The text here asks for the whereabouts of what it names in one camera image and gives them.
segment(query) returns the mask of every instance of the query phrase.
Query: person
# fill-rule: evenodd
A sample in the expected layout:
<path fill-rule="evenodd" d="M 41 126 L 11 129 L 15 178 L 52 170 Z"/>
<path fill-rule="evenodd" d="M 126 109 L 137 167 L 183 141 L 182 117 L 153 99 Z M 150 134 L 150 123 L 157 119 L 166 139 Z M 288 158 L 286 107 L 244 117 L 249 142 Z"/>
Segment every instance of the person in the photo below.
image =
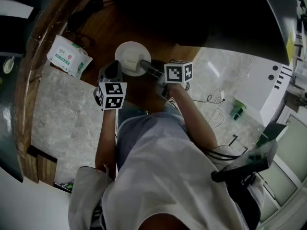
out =
<path fill-rule="evenodd" d="M 95 169 L 76 174 L 69 206 L 71 230 L 223 230 L 255 229 L 263 204 L 259 178 L 244 197 L 231 198 L 225 182 L 211 173 L 231 161 L 208 150 L 236 155 L 217 145 L 206 122 L 181 84 L 168 84 L 178 107 L 165 104 L 148 114 L 129 102 L 105 110 Z"/>

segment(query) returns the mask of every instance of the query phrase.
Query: white t-shirt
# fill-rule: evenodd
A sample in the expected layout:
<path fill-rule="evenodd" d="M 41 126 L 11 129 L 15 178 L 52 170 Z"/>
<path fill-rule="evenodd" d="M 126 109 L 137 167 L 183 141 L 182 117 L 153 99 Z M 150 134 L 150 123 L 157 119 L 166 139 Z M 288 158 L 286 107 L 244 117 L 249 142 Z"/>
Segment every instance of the white t-shirt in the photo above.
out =
<path fill-rule="evenodd" d="M 240 208 L 229 196 L 226 184 L 211 179 L 211 173 L 226 163 L 219 161 L 217 168 L 214 161 L 187 138 L 175 120 L 151 118 L 154 119 L 151 119 L 153 125 L 142 132 L 116 180 L 102 188 L 106 229 L 137 230 L 147 218 L 158 213 L 175 216 L 190 230 L 248 229 Z M 219 152 L 233 154 L 223 149 L 226 148 L 218 148 Z M 76 179 L 72 198 L 80 195 L 75 188 L 82 180 Z M 253 187 L 250 186 L 249 190 L 257 195 L 256 201 L 261 207 L 262 185 L 257 181 Z M 83 208 L 74 206 L 70 211 L 76 213 Z M 71 224 L 73 220 L 71 213 L 71 229 L 85 229 L 76 227 L 76 222 Z"/>

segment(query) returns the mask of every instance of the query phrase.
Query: wooden table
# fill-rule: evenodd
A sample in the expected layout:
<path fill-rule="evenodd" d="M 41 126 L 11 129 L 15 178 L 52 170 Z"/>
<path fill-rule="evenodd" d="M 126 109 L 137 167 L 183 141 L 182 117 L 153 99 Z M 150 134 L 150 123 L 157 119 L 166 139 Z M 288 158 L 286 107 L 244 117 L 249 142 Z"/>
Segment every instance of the wooden table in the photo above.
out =
<path fill-rule="evenodd" d="M 76 11 L 83 9 L 88 1 L 82 0 Z M 117 47 L 127 41 L 144 45 L 152 59 L 163 62 L 171 59 L 192 61 L 199 51 L 199 47 L 179 46 L 153 29 L 133 21 L 114 2 L 107 3 L 101 11 L 93 14 L 78 32 L 95 40 L 94 46 L 85 49 L 93 61 L 81 76 L 81 80 L 93 86 L 97 86 L 99 70 L 114 60 Z M 69 33 L 64 31 L 63 36 L 69 38 Z M 144 74 L 140 77 L 124 75 L 124 81 L 128 83 L 127 100 L 150 112 L 162 111 L 165 100 L 156 94 L 155 80 Z"/>

